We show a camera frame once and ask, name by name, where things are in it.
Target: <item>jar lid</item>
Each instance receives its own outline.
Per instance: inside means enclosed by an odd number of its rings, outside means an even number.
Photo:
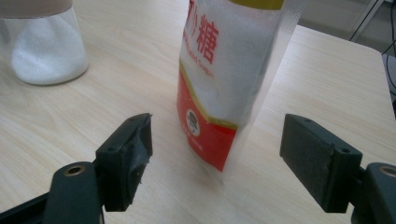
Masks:
[[[46,17],[69,9],[73,0],[0,0],[0,18]]]
[[[284,0],[230,0],[230,2],[244,7],[266,10],[280,10]]]

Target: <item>black plastic part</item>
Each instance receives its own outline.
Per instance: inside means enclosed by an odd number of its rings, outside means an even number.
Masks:
[[[107,212],[125,211],[152,156],[150,114],[125,120],[99,147],[94,161]]]
[[[22,203],[16,207],[0,214],[0,223],[16,224],[16,223],[42,223],[44,209],[48,193],[40,195],[26,203]]]
[[[363,187],[376,223],[396,223],[396,166],[370,163]]]
[[[91,162],[72,163],[54,174],[43,223],[104,223],[95,167]]]
[[[392,105],[393,105],[393,113],[395,114],[395,118],[396,118],[396,100],[393,101]]]
[[[372,207],[367,198],[367,192],[363,186],[363,180],[366,176],[366,171],[360,168],[358,175],[352,177],[352,195],[350,202],[355,206],[353,210],[351,223],[352,224],[374,224],[375,217]]]
[[[311,119],[285,117],[280,156],[327,213],[345,213],[362,154]]]

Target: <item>glass jar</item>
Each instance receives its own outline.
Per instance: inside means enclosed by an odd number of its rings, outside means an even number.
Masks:
[[[0,0],[0,50],[30,84],[62,83],[88,68],[72,0]]]

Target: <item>wooden table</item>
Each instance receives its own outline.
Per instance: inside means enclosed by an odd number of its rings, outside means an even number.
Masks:
[[[18,81],[0,63],[0,212],[49,190],[53,173],[94,151],[127,118],[153,114],[154,156],[134,204],[106,223],[349,223],[325,214],[279,157],[286,113],[313,119],[360,150],[362,166],[396,164],[396,122],[378,52],[297,27],[224,185],[188,149],[176,110],[188,1],[76,0],[90,58],[58,86]]]

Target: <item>metal screw hole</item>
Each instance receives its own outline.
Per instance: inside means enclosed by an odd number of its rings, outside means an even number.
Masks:
[[[379,167],[379,171],[384,175],[389,175],[392,177],[396,177],[396,169],[390,166],[381,166]]]
[[[65,170],[64,175],[65,176],[79,175],[84,171],[85,171],[85,166],[77,165],[77,166],[72,166],[72,167],[68,168],[67,170]]]

